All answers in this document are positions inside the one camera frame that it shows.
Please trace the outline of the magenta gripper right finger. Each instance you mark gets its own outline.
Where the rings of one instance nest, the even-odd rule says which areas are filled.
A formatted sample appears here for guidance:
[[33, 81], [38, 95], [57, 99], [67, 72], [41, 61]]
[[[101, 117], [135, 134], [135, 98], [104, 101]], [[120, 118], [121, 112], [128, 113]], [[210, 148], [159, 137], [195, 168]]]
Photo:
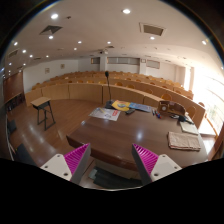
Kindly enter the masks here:
[[157, 155], [137, 144], [132, 145], [132, 156], [137, 165], [143, 185], [147, 185], [181, 170], [181, 167], [168, 155]]

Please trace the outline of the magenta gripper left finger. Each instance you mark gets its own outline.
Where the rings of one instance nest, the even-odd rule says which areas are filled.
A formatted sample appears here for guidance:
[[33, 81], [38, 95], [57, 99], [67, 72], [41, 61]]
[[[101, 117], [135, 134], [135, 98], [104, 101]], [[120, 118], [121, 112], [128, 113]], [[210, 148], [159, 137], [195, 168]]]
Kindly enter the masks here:
[[72, 183], [79, 184], [91, 154], [91, 144], [84, 144], [69, 153], [56, 154], [41, 169]]

